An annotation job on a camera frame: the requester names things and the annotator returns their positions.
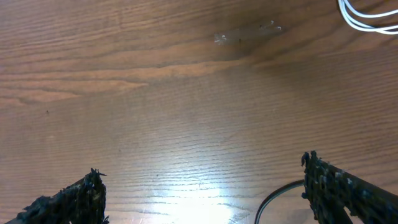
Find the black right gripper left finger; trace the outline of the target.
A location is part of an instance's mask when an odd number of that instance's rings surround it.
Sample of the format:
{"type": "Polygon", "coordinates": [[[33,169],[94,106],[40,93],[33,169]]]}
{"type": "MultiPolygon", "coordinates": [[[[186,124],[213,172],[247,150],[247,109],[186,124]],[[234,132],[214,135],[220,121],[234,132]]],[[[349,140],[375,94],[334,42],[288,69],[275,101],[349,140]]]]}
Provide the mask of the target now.
{"type": "Polygon", "coordinates": [[[97,169],[61,189],[53,196],[41,196],[6,224],[108,224],[106,186],[97,169]]]}

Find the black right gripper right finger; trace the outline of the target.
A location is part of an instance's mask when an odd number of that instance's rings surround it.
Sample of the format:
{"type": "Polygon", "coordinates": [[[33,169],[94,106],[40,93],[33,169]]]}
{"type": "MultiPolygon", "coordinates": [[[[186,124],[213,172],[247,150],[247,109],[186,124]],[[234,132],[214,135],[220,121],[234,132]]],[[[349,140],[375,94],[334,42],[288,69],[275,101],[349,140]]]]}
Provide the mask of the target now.
{"type": "Polygon", "coordinates": [[[397,195],[366,182],[305,152],[304,193],[319,223],[351,223],[358,217],[363,223],[397,224],[397,195]]]}

